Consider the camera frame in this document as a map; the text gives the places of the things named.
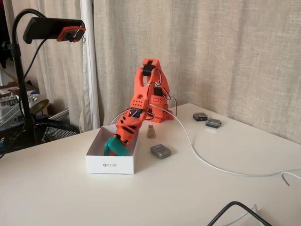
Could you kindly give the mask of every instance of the white table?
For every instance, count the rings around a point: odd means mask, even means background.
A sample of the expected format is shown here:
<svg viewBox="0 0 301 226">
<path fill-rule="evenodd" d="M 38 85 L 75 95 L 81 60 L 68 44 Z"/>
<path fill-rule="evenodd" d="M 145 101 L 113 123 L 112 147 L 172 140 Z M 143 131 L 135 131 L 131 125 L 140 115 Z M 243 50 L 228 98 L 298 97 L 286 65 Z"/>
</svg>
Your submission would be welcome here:
<svg viewBox="0 0 301 226">
<path fill-rule="evenodd" d="M 301 145 L 186 104 L 178 118 L 198 153 L 217 166 L 261 174 L 301 167 Z M 193 112 L 222 120 L 218 129 L 196 122 Z M 245 178 L 219 172 L 193 154 L 179 123 L 154 124 L 157 137 L 138 138 L 136 174 L 88 174 L 85 155 L 98 130 L 7 154 L 0 160 L 1 226 L 206 226 L 230 201 L 251 207 L 273 226 L 299 226 L 301 181 L 287 175 Z M 150 147 L 162 143 L 171 157 Z M 244 211 L 233 207 L 215 224 Z M 251 217 L 235 225 L 250 225 Z"/>
</svg>

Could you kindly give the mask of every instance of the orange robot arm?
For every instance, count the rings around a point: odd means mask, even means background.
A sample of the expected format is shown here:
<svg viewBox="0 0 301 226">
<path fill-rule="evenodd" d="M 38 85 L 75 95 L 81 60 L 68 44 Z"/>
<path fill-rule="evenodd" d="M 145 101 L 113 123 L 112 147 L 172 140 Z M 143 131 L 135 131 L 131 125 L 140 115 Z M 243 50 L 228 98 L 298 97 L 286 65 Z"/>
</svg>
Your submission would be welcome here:
<svg viewBox="0 0 301 226">
<path fill-rule="evenodd" d="M 146 76 L 146 84 L 143 83 L 144 76 Z M 130 109 L 117 121 L 114 138 L 110 138 L 105 144 L 105 155 L 127 155 L 125 146 L 131 143 L 147 117 L 148 120 L 158 123 L 167 119 L 172 120 L 173 117 L 168 113 L 150 106 L 153 104 L 168 110 L 168 96 L 169 86 L 160 62 L 156 59 L 144 59 L 143 67 L 138 67 L 136 71 L 134 96 L 130 101 Z"/>
</svg>

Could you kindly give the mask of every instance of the battery pack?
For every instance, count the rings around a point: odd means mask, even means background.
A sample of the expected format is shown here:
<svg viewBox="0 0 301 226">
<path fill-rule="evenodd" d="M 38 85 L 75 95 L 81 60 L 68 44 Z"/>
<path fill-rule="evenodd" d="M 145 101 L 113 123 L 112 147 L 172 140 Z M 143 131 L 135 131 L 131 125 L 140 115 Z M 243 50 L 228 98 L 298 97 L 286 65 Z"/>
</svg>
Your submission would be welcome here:
<svg viewBox="0 0 301 226">
<path fill-rule="evenodd" d="M 150 152 L 159 159 L 164 159 L 171 155 L 171 150 L 162 144 L 151 147 Z"/>
<path fill-rule="evenodd" d="M 208 119 L 208 121 L 206 121 L 205 124 L 206 124 L 206 126 L 217 129 L 221 126 L 222 122 L 218 119 Z"/>
<path fill-rule="evenodd" d="M 193 113 L 193 118 L 196 121 L 207 121 L 208 120 L 208 116 L 202 112 Z"/>
</svg>

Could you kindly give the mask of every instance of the wire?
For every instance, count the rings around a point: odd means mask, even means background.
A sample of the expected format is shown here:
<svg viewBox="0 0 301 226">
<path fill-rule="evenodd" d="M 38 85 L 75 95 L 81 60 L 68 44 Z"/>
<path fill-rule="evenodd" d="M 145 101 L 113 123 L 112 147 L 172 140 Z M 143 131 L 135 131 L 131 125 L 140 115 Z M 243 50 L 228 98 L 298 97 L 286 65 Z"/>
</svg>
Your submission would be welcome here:
<svg viewBox="0 0 301 226">
<path fill-rule="evenodd" d="M 25 116 L 24 116 L 24 114 L 23 114 L 23 111 L 22 111 L 22 107 L 21 107 L 21 103 L 20 103 L 20 97 L 21 97 L 21 89 L 22 89 L 22 83 L 24 84 L 24 87 L 25 87 L 25 89 L 26 89 L 26 86 L 25 86 L 25 78 L 26 78 L 26 76 L 28 75 L 28 72 L 29 72 L 29 70 L 31 69 L 31 67 L 32 67 L 32 64 L 33 64 L 33 62 L 34 62 L 34 60 L 35 60 L 35 58 L 36 58 L 36 56 L 37 56 L 37 54 L 38 54 L 38 51 L 40 50 L 40 48 L 42 47 L 42 45 L 44 44 L 44 42 L 46 42 L 47 41 L 47 39 L 44 39 L 40 44 L 39 44 L 39 46 L 38 46 L 38 48 L 37 48 L 37 50 L 36 50 L 36 52 L 34 53 L 34 55 L 33 55 L 33 58 L 32 58 L 32 61 L 31 61 L 31 63 L 29 64 L 29 67 L 27 68 L 27 70 L 26 70 L 26 72 L 25 72 L 25 74 L 24 74 L 24 76 L 23 76 L 23 78 L 22 78 L 22 81 L 21 81 L 21 83 L 19 84 L 19 108 L 20 108 L 20 111 L 21 111 L 21 114 L 22 114 L 22 117 L 23 117 L 23 119 L 25 120 Z"/>
<path fill-rule="evenodd" d="M 251 210 L 254 210 L 254 212 L 255 212 L 256 214 L 258 214 L 258 210 L 257 210 L 256 204 L 254 204 L 254 206 L 251 208 Z M 234 220 L 234 221 L 232 221 L 231 223 L 228 223 L 228 224 L 226 224 L 226 225 L 223 225 L 223 226 L 230 226 L 230 225 L 234 224 L 235 222 L 239 221 L 241 218 L 245 217 L 248 213 L 249 213 L 249 212 L 246 212 L 244 215 L 240 216 L 240 217 L 237 218 L 236 220 Z"/>
<path fill-rule="evenodd" d="M 273 175 L 278 175 L 278 174 L 281 174 L 285 171 L 291 171 L 291 170 L 301 170 L 301 167 L 298 167 L 298 168 L 293 168 L 293 169 L 287 169 L 287 170 L 283 170 L 283 171 L 280 171 L 280 172 L 275 172 L 275 173 L 269 173 L 269 174 L 244 174 L 244 173 L 237 173 L 237 172 L 233 172 L 233 171 L 229 171 L 229 170 L 226 170 L 226 169 L 222 169 L 222 168 L 219 168 L 217 166 L 214 166 L 213 164 L 207 162 L 206 160 L 204 160 L 198 153 L 197 151 L 194 149 L 193 145 L 192 145 L 192 142 L 190 140 L 190 137 L 185 129 L 185 127 L 183 126 L 183 124 L 180 122 L 180 120 L 175 116 L 173 115 L 172 113 L 170 113 L 169 111 L 163 109 L 163 108 L 160 108 L 158 106 L 155 106 L 153 104 L 150 104 L 151 106 L 153 107 L 156 107 L 160 110 L 163 110 L 165 112 L 167 112 L 168 114 L 170 114 L 171 116 L 173 116 L 175 119 L 177 119 L 177 121 L 180 123 L 180 125 L 182 126 L 183 130 L 185 131 L 187 137 L 188 137 L 188 140 L 189 140 L 189 144 L 194 152 L 194 154 L 196 155 L 197 158 L 199 158 L 203 163 L 205 163 L 206 165 L 216 169 L 216 170 L 219 170 L 221 172 L 224 172 L 224 173 L 229 173 L 229 174 L 233 174 L 233 175 L 237 175 L 237 176 L 244 176 L 244 177 L 251 177 L 251 178 L 263 178 L 263 177 L 270 177 L 270 176 L 273 176 Z"/>
<path fill-rule="evenodd" d="M 151 113 L 151 112 L 147 112 L 147 114 L 150 114 L 150 115 L 152 116 L 152 118 L 150 118 L 150 119 L 146 119 L 146 120 L 152 120 L 152 119 L 154 119 L 154 118 L 155 118 L 155 115 L 154 115 L 153 113 Z"/>
<path fill-rule="evenodd" d="M 236 220 L 232 221 L 231 223 L 228 223 L 228 224 L 223 225 L 223 226 L 230 226 L 230 225 L 234 224 L 235 222 L 239 221 L 241 218 L 245 217 L 247 214 L 248 214 L 248 212 L 244 213 L 244 215 L 240 216 L 239 218 L 237 218 Z"/>
<path fill-rule="evenodd" d="M 282 172 L 281 176 L 282 176 L 282 179 L 284 180 L 284 182 L 287 184 L 287 186 L 290 186 L 290 184 L 289 184 L 289 183 L 287 182 L 287 180 L 284 178 L 284 174 L 292 175 L 292 176 L 298 178 L 299 180 L 301 180 L 301 177 L 299 177 L 299 176 L 297 176 L 297 175 L 295 175 L 295 174 L 293 174 L 293 173 L 291 173 L 291 172 L 286 172 L 286 171 L 284 171 L 284 172 Z"/>
<path fill-rule="evenodd" d="M 13 113 L 8 119 L 6 119 L 6 120 L 4 121 L 4 123 L 2 123 L 2 124 L 0 125 L 0 127 L 4 126 L 6 123 L 9 122 L 9 120 L 11 120 L 12 118 L 14 118 L 15 115 L 19 113 L 19 111 L 20 111 L 20 110 L 18 110 L 18 111 L 16 111 L 15 113 Z"/>
<path fill-rule="evenodd" d="M 161 75 L 161 71 L 158 69 L 158 68 L 156 68 L 155 67 L 155 70 L 157 70 L 158 72 L 159 72 L 159 74 L 160 74 L 160 83 L 159 84 L 157 84 L 157 83 L 155 83 L 154 81 L 154 83 L 156 84 L 156 86 L 161 86 L 161 84 L 162 84 L 162 75 Z"/>
<path fill-rule="evenodd" d="M 175 102 L 175 111 L 176 111 L 176 114 L 175 114 L 175 115 L 178 116 L 178 103 L 177 103 L 176 98 L 175 98 L 174 96 L 172 96 L 172 95 L 169 95 L 169 93 L 166 91 L 165 88 L 163 88 L 163 89 L 164 89 L 164 91 L 167 93 L 167 95 L 169 96 L 169 99 L 167 99 L 166 96 L 164 96 L 166 100 L 171 100 L 171 98 L 174 99 L 174 102 Z"/>
<path fill-rule="evenodd" d="M 0 118 L 0 121 L 2 120 L 2 119 L 4 119 L 11 111 L 13 111 L 16 107 L 18 107 L 18 105 L 15 105 L 12 109 L 10 109 L 9 110 L 9 112 L 7 112 L 4 116 L 2 116 L 1 118 Z"/>
<path fill-rule="evenodd" d="M 22 106 L 21 106 L 21 96 L 20 96 L 20 88 L 19 88 L 19 99 L 18 99 L 18 105 L 19 105 L 19 110 L 21 112 L 21 115 L 23 117 L 23 119 L 25 120 L 25 116 L 24 116 L 24 113 L 23 113 L 23 110 L 22 110 Z"/>
<path fill-rule="evenodd" d="M 137 108 L 129 108 L 129 109 L 124 110 L 124 111 L 122 111 L 121 113 L 119 113 L 119 114 L 111 121 L 110 125 L 113 124 L 113 122 L 118 118 L 118 116 L 122 115 L 124 112 L 131 111 L 131 110 L 136 110 L 134 114 L 136 114 L 137 111 L 138 111 Z"/>
<path fill-rule="evenodd" d="M 250 213 L 253 217 L 255 217 L 257 220 L 259 220 L 261 223 L 263 223 L 266 226 L 272 226 L 271 224 L 269 224 L 267 221 L 265 221 L 261 216 L 259 216 L 257 213 L 255 213 L 254 211 L 252 211 L 251 209 L 249 209 L 247 206 L 245 206 L 244 204 L 240 203 L 240 202 L 230 202 L 228 205 L 226 205 L 214 218 L 213 220 L 208 224 L 208 226 L 212 226 L 215 224 L 215 222 L 233 205 L 237 205 L 240 206 L 241 208 L 243 208 L 244 210 L 246 210 L 248 213 Z"/>
</svg>

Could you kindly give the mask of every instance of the green gripper part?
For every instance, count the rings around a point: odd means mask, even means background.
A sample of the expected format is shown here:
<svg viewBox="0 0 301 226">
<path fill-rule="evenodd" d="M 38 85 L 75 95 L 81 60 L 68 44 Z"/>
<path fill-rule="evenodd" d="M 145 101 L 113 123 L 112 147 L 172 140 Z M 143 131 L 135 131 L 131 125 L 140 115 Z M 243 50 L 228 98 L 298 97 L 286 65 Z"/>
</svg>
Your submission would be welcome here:
<svg viewBox="0 0 301 226">
<path fill-rule="evenodd" d="M 110 151 L 114 152 L 117 156 L 128 156 L 127 148 L 115 137 L 111 137 L 104 144 L 104 156 L 109 156 Z"/>
</svg>

